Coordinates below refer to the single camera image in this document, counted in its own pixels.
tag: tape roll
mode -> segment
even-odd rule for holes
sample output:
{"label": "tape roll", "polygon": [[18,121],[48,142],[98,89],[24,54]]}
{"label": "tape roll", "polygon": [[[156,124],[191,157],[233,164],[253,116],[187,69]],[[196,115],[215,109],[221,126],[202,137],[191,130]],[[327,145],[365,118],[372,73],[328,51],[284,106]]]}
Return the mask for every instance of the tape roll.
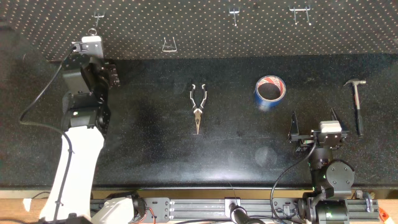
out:
{"label": "tape roll", "polygon": [[286,85],[279,77],[268,75],[256,83],[254,96],[260,110],[269,111],[278,105],[286,94]]}

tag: black tabletop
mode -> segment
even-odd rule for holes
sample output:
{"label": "black tabletop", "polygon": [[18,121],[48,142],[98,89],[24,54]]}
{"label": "black tabletop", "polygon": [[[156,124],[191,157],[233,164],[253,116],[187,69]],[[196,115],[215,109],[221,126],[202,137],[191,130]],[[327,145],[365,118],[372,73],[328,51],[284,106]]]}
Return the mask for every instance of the black tabletop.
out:
{"label": "black tabletop", "polygon": [[[0,35],[3,41],[11,41]],[[57,133],[18,124],[19,113],[49,80],[55,65],[15,41],[0,52],[0,187],[49,188],[57,168]],[[116,61],[121,86],[109,93],[111,122],[94,176],[95,189],[221,187],[270,188],[304,157],[287,142],[296,111],[302,134],[330,119],[334,108],[351,131],[334,157],[355,168],[355,187],[398,187],[397,55],[308,55]],[[254,87],[265,75],[287,92],[263,112]],[[351,78],[367,81],[359,98],[364,137],[356,135]],[[206,84],[208,100],[196,135],[192,84]],[[59,78],[27,119],[60,124],[66,85]],[[280,187],[310,188],[306,163]]]}

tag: white and black pliers handle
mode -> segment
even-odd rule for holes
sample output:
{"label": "white and black pliers handle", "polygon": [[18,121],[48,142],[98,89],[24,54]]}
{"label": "white and black pliers handle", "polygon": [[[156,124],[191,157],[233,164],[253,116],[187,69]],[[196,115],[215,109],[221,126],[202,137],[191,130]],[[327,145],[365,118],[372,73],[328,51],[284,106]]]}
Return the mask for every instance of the white and black pliers handle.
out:
{"label": "white and black pliers handle", "polygon": [[201,86],[201,88],[203,90],[203,99],[200,103],[199,108],[197,107],[197,104],[195,103],[195,100],[193,99],[193,92],[195,91],[195,88],[196,88],[196,86],[194,84],[192,84],[192,90],[189,92],[189,97],[191,99],[193,113],[196,113],[197,111],[199,111],[200,113],[203,113],[203,109],[206,105],[206,100],[207,100],[207,91],[205,89],[205,84],[203,84]]}

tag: wooden floor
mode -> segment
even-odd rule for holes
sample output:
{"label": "wooden floor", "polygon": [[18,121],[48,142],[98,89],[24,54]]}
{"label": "wooden floor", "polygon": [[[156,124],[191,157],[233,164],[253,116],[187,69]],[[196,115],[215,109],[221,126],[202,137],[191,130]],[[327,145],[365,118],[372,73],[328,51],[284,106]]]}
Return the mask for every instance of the wooden floor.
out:
{"label": "wooden floor", "polygon": [[[23,222],[37,222],[41,209],[47,199],[33,199],[30,211],[27,212],[22,203],[23,199],[0,199],[0,219],[11,218]],[[379,200],[379,206],[383,208],[398,223],[398,200]]]}

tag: perforated board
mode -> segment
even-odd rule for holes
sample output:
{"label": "perforated board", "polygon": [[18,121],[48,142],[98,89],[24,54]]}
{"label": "perforated board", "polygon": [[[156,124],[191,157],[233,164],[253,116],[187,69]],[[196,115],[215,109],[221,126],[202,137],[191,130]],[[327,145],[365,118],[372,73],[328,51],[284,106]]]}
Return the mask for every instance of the perforated board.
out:
{"label": "perforated board", "polygon": [[[289,8],[297,12],[297,25]],[[236,24],[229,10],[238,9]],[[397,1],[2,0],[0,15],[47,60],[61,60],[104,13],[106,58],[398,53]],[[176,52],[163,52],[177,44]]]}

